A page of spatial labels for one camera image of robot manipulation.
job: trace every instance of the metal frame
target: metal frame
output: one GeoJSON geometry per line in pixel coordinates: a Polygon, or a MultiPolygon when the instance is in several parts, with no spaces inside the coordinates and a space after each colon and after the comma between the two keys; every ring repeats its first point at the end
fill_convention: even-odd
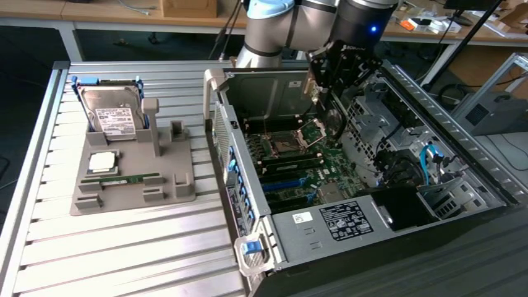
{"type": "MultiPolygon", "coordinates": [[[[453,118],[458,119],[459,117],[465,116],[467,112],[474,108],[478,104],[479,100],[482,99],[483,94],[491,91],[494,85],[499,82],[503,76],[507,76],[507,72],[511,70],[513,67],[521,67],[523,71],[528,72],[528,54],[522,53],[513,53],[509,58],[505,60],[503,64],[495,70],[482,87],[478,89],[474,95],[462,100],[461,103],[455,106],[453,110],[453,118]]],[[[525,81],[526,77],[521,77],[505,89],[506,92],[514,91],[514,89],[521,85],[525,81]]]]}
{"type": "Polygon", "coordinates": [[[499,187],[507,192],[503,192],[502,194],[509,195],[514,199],[509,200],[509,202],[513,204],[518,202],[526,202],[528,185],[522,184],[521,180],[509,172],[502,163],[489,153],[474,137],[462,129],[459,124],[450,117],[439,104],[430,98],[429,94],[419,88],[403,70],[398,66],[389,65],[389,63],[383,65],[383,68],[387,73],[391,74],[394,79],[398,80],[402,87],[405,88],[405,91],[411,94],[417,104],[427,111],[431,119],[434,119],[437,123],[441,124],[450,136],[457,140],[463,150],[475,159],[486,173],[499,184],[499,187]]]}
{"type": "Polygon", "coordinates": [[[29,227],[41,172],[47,154],[46,148],[50,143],[66,77],[66,69],[53,69],[31,139],[29,141],[22,169],[19,171],[19,178],[11,196],[9,212],[1,230],[0,254],[2,255],[2,263],[0,279],[2,280],[2,287],[0,296],[2,297],[10,296],[14,287],[15,272],[18,271],[26,235],[25,232],[19,231],[26,230],[29,227]]]}

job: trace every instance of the wooden desk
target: wooden desk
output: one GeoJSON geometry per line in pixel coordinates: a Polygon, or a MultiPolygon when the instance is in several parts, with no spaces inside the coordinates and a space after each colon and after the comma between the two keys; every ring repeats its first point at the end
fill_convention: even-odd
{"type": "Polygon", "coordinates": [[[59,20],[65,0],[0,0],[0,17],[59,20]]]}
{"type": "MultiPolygon", "coordinates": [[[[83,22],[222,27],[231,9],[231,7],[222,8],[219,5],[217,18],[162,17],[158,0],[126,0],[126,4],[134,7],[157,6],[157,9],[149,11],[150,15],[143,15],[122,7],[115,0],[93,0],[87,4],[66,2],[61,18],[83,22]]],[[[245,13],[241,11],[234,28],[245,28],[245,24],[245,13]]]]}
{"type": "MultiPolygon", "coordinates": [[[[409,1],[419,7],[435,5],[438,14],[445,14],[441,5],[434,4],[430,0],[409,1]]],[[[126,3],[137,7],[158,6],[157,0],[126,0],[126,3]]],[[[161,16],[159,9],[153,10],[150,15],[143,15],[122,7],[115,0],[93,0],[89,4],[70,3],[63,0],[0,0],[0,25],[58,30],[70,61],[82,61],[75,38],[78,29],[215,34],[218,28],[225,24],[233,5],[234,3],[229,0],[218,0],[218,17],[206,19],[166,18],[161,16]]],[[[394,15],[402,18],[403,13],[395,12],[394,15]]],[[[246,23],[247,19],[242,11],[234,24],[233,34],[245,33],[246,23]]],[[[423,82],[427,82],[439,69],[469,30],[470,28],[462,27],[459,33],[446,34],[442,43],[447,44],[447,47],[423,82]]],[[[381,40],[437,43],[439,37],[441,34],[430,32],[409,32],[394,21],[390,21],[381,40]]],[[[528,47],[525,40],[507,40],[486,28],[477,32],[470,44],[528,47]]]]}

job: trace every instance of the slotted metal surface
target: slotted metal surface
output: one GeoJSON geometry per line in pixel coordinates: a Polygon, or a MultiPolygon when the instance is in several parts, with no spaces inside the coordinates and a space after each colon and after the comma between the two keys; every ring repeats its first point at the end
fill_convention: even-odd
{"type": "Polygon", "coordinates": [[[210,61],[85,62],[82,78],[143,81],[158,126],[181,119],[191,138],[197,199],[185,204],[69,216],[86,119],[63,88],[11,290],[1,296],[243,296],[202,126],[202,73],[210,61]]]}

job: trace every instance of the hard drive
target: hard drive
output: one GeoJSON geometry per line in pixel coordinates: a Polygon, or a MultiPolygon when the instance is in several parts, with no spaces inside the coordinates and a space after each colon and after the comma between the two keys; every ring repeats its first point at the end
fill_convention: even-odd
{"type": "Polygon", "coordinates": [[[134,139],[134,131],[147,127],[137,82],[139,80],[87,80],[87,83],[79,81],[73,86],[87,117],[89,131],[103,132],[109,141],[134,139]]]}

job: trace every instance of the monitor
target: monitor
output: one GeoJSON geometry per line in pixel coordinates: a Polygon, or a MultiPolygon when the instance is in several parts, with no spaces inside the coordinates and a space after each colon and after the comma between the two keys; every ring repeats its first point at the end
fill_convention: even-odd
{"type": "Polygon", "coordinates": [[[462,17],[462,12],[486,11],[494,3],[495,0],[446,0],[443,8],[455,10],[455,13],[451,16],[454,23],[462,26],[470,26],[473,22],[467,18],[462,17]]]}

